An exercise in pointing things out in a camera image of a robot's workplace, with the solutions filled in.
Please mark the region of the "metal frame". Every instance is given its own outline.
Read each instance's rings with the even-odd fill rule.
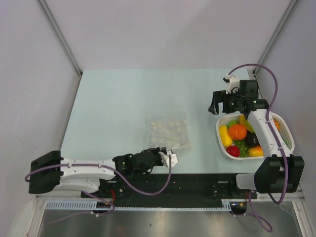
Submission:
[[[314,237],[316,232],[314,226],[310,222],[310,215],[306,202],[293,202],[293,206],[303,237]]]
[[[46,200],[35,200],[36,208],[32,218],[31,226],[29,228],[27,237],[37,237],[40,232],[41,222],[43,221],[43,216],[46,207]]]
[[[288,22],[288,20],[292,16],[292,13],[294,12],[299,1],[300,0],[291,0],[291,2],[286,7],[286,10],[284,11],[280,21],[278,22],[275,31],[273,32],[271,38],[269,39],[269,42],[268,42],[266,48],[263,50],[263,53],[261,54],[261,56],[257,62],[258,64],[264,64],[264,62],[266,61],[269,53],[271,52],[274,44],[276,43],[278,37],[280,36],[280,33],[282,32],[283,28],[286,25],[286,23]],[[255,67],[255,69],[253,70],[253,73],[255,76],[258,74],[259,70],[260,70],[259,67]]]
[[[75,99],[76,99],[76,96],[77,96],[77,93],[78,93],[78,90],[79,90],[79,86],[80,86],[80,80],[79,80],[78,84],[76,85],[76,91],[74,92],[74,95],[72,97],[71,105],[70,105],[70,108],[69,108],[69,111],[68,111],[68,114],[67,114],[67,121],[66,121],[66,124],[64,126],[64,130],[63,130],[63,135],[62,135],[62,137],[60,139],[60,142],[58,144],[59,150],[61,150],[61,147],[62,147],[63,142],[64,142],[67,126],[68,126],[68,123],[69,123],[69,120],[70,120],[71,112],[72,112],[74,104],[75,104]]]
[[[51,26],[52,31],[54,32],[55,36],[57,37],[58,41],[60,42],[61,47],[63,48],[66,56],[68,57],[69,61],[71,62],[74,70],[78,74],[79,78],[82,76],[82,71],[72,53],[70,50],[70,47],[61,32],[51,10],[49,9],[47,3],[45,0],[37,0],[39,7],[41,8],[43,15],[45,16],[46,20],[48,21],[49,25]]]

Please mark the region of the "orange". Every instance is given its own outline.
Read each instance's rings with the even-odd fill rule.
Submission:
[[[228,129],[228,135],[235,141],[240,141],[245,139],[247,135],[247,130],[244,126],[240,124],[232,125]]]

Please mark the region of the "stainless steel surface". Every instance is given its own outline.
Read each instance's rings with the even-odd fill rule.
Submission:
[[[96,218],[81,214],[49,224],[73,211],[46,210],[39,237],[299,237],[291,202],[280,206],[255,203],[256,211],[273,227],[270,234],[253,217],[234,218],[228,212],[118,211]]]
[[[271,49],[273,48],[275,42],[277,41],[282,29],[284,28],[284,26],[286,25],[286,23],[290,19],[290,16],[294,12],[294,9],[297,6],[298,2],[299,2],[299,0],[291,0],[289,2],[286,10],[284,11],[284,14],[282,15],[279,23],[276,26],[275,31],[273,32],[271,38],[269,39],[269,42],[268,42],[265,50],[263,51],[263,53],[260,56],[260,59],[257,62],[258,64],[264,64],[264,62],[266,61]],[[254,74],[257,75],[259,70],[260,70],[259,67],[255,67]]]
[[[61,32],[51,10],[49,9],[47,3],[45,0],[37,0],[40,8],[42,9],[42,12],[45,16],[45,18],[47,19],[49,25],[51,26],[52,31],[54,32],[54,34],[56,35],[58,41],[60,42],[63,50],[65,51],[68,59],[70,60],[74,70],[76,71],[76,73],[78,74],[79,77],[81,77],[82,75],[82,71],[79,68],[79,65],[72,53],[72,51],[70,50],[70,47],[63,35],[63,33]]]

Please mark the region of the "white bracket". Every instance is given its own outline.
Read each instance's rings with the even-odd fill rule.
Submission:
[[[234,75],[226,74],[225,79],[229,80],[226,94],[232,93],[236,88],[239,89],[239,78],[235,77]]]
[[[75,166],[75,164],[93,164],[96,166]],[[111,159],[108,160],[75,160],[64,158],[61,164],[67,164],[61,167],[60,171],[63,175],[60,177],[60,184],[54,190],[64,191],[86,191],[93,193],[98,190],[99,179],[111,180],[115,177],[113,171],[101,168],[101,165],[107,165],[115,169],[115,163]]]
[[[171,167],[174,167],[177,163],[179,163],[177,155],[172,152],[172,150],[167,151],[167,154],[165,155],[163,152],[159,152],[161,155],[162,162],[164,166],[167,166],[169,168],[169,156],[171,156]]]

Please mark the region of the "white cable carrier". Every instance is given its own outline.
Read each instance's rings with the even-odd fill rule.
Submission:
[[[95,200],[50,200],[47,202],[46,210],[87,210],[87,211],[102,211],[110,210],[111,207],[98,207]],[[164,208],[164,207],[116,207],[115,211],[231,211],[229,201],[222,201],[222,207],[208,207],[208,208]]]

